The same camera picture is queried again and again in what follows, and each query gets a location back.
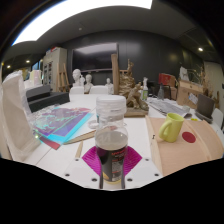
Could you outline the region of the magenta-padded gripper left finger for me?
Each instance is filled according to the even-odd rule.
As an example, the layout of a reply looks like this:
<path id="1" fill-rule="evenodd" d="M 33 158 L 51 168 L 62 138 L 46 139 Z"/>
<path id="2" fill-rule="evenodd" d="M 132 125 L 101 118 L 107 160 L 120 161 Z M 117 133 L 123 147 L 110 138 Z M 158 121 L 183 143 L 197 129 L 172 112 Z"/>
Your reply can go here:
<path id="1" fill-rule="evenodd" d="M 101 162 L 96 147 L 90 148 L 81 158 L 75 158 L 63 173 L 68 181 L 84 188 L 99 189 Z"/>

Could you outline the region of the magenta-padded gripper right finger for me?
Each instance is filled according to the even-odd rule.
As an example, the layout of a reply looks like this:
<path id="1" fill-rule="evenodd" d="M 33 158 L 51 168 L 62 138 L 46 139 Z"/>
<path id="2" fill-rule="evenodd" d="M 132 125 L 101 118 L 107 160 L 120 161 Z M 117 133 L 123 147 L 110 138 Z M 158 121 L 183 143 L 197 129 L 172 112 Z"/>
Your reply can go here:
<path id="1" fill-rule="evenodd" d="M 142 157 L 132 147 L 127 148 L 121 179 L 122 189 L 140 188 L 162 177 L 149 157 Z"/>

